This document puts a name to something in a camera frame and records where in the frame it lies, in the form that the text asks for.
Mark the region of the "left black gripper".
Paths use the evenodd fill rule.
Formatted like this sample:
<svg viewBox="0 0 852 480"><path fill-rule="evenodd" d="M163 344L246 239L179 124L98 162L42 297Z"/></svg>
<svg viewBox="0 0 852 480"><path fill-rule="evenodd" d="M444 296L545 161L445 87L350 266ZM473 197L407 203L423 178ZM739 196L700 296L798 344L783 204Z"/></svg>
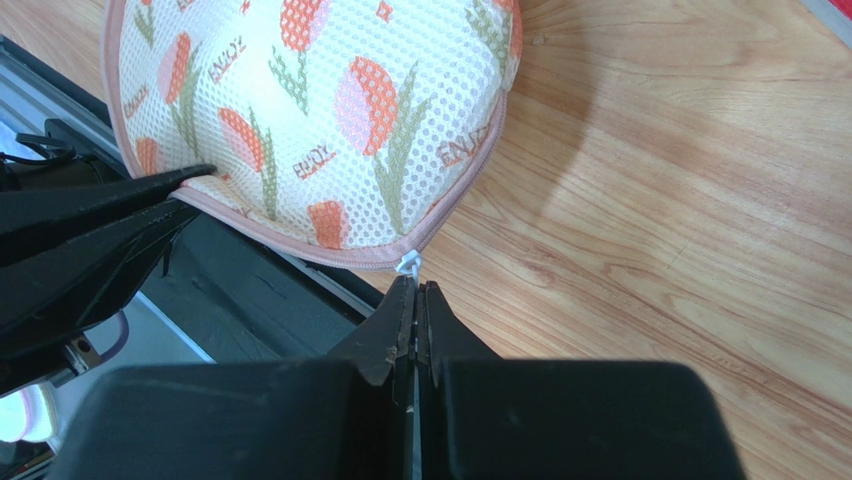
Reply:
<svg viewBox="0 0 852 480"><path fill-rule="evenodd" d="M129 302L199 214L166 198L186 180L216 172L201 164L1 194L1 396L61 386L103 363L86 336L67 339Z"/></svg>

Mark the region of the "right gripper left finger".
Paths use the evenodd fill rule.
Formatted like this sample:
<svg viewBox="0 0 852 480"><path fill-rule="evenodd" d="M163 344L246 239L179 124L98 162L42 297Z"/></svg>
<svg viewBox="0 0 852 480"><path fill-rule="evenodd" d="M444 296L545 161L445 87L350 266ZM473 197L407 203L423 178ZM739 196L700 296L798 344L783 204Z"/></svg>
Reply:
<svg viewBox="0 0 852 480"><path fill-rule="evenodd" d="M53 479L409 479L415 282L326 355L126 367L97 381Z"/></svg>

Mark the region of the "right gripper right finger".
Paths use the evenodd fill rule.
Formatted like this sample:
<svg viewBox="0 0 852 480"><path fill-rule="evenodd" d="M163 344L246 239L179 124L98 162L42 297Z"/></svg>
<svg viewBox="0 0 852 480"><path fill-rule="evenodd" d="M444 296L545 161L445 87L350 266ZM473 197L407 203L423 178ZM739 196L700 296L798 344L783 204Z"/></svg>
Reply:
<svg viewBox="0 0 852 480"><path fill-rule="evenodd" d="M427 479L742 479L709 388L666 361L510 360L416 302Z"/></svg>

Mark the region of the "floral mesh laundry bag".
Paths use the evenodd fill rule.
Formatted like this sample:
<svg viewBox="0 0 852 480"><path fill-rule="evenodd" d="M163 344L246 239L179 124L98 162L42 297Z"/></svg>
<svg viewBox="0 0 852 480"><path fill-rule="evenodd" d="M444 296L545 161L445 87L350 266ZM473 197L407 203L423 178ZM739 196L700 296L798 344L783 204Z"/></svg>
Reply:
<svg viewBox="0 0 852 480"><path fill-rule="evenodd" d="M417 277L500 137L515 1L109 1L101 71L134 177L304 260Z"/></svg>

